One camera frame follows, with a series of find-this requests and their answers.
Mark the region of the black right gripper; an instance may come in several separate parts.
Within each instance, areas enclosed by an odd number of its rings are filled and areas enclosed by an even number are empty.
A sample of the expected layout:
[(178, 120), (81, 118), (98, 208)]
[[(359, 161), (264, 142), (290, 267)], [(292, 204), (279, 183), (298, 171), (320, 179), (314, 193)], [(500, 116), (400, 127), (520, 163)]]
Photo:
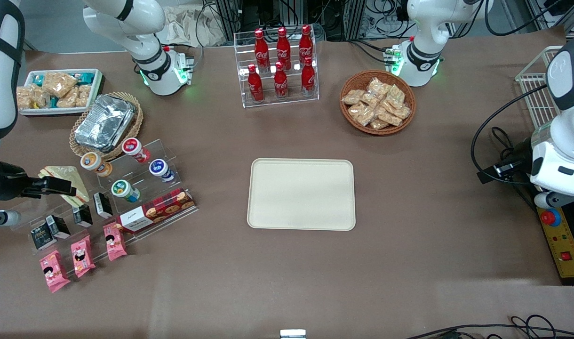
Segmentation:
[(28, 178), (23, 168), (0, 161), (0, 201), (18, 197), (40, 198), (51, 194), (74, 197), (75, 190), (69, 180), (55, 177)]

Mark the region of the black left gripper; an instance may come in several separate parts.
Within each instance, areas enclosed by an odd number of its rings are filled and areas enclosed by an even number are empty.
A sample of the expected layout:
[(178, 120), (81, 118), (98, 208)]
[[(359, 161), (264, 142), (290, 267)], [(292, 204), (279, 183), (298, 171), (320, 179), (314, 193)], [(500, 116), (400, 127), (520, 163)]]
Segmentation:
[(492, 181), (512, 182), (513, 179), (530, 179), (532, 171), (531, 141), (522, 141), (506, 147), (506, 162), (498, 162), (477, 172), (482, 184)]

